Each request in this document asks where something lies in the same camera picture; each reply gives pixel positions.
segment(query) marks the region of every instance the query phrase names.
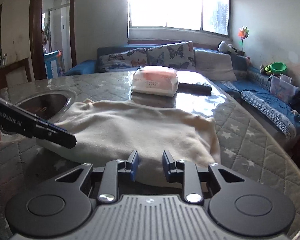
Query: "tissue package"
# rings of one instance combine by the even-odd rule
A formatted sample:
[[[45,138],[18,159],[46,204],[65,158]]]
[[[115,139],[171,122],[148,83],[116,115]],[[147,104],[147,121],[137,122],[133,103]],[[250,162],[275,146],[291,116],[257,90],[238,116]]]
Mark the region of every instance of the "tissue package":
[[[177,71],[162,66],[138,69],[132,79],[133,92],[173,97],[178,89]]]

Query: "ribbed gray plate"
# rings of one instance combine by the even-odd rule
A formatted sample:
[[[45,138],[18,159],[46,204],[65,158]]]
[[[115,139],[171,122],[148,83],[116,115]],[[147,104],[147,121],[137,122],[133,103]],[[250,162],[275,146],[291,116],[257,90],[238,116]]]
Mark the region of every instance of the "ribbed gray plate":
[[[26,238],[15,235],[12,239]],[[77,231],[55,239],[239,240],[245,238],[234,236],[218,228],[201,206],[186,204],[177,195],[123,195],[118,203],[99,206],[91,219]],[[288,240],[283,235],[271,239]]]

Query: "bright window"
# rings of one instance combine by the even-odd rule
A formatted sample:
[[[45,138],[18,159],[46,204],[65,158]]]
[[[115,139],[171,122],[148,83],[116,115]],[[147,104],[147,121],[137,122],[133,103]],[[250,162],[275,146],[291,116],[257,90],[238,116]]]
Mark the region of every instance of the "bright window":
[[[229,0],[129,0],[130,26],[157,26],[228,35]]]
[[[44,27],[45,27],[45,26],[44,26],[44,24],[45,24],[45,22],[44,22],[45,17],[46,17],[46,14],[43,13],[42,16],[41,16],[41,29],[42,29],[42,30],[44,30]]]

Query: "white cushion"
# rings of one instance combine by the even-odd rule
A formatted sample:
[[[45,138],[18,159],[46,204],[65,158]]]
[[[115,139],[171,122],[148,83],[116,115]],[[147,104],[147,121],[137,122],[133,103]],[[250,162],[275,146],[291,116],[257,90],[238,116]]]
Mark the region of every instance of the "white cushion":
[[[228,54],[204,50],[195,51],[196,71],[215,81],[237,81]]]

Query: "doorway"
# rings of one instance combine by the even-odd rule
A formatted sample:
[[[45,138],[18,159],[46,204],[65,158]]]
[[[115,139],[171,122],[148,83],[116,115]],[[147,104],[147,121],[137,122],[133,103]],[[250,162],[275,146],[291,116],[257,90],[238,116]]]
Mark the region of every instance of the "doorway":
[[[74,0],[30,0],[29,33],[35,80],[76,66]]]

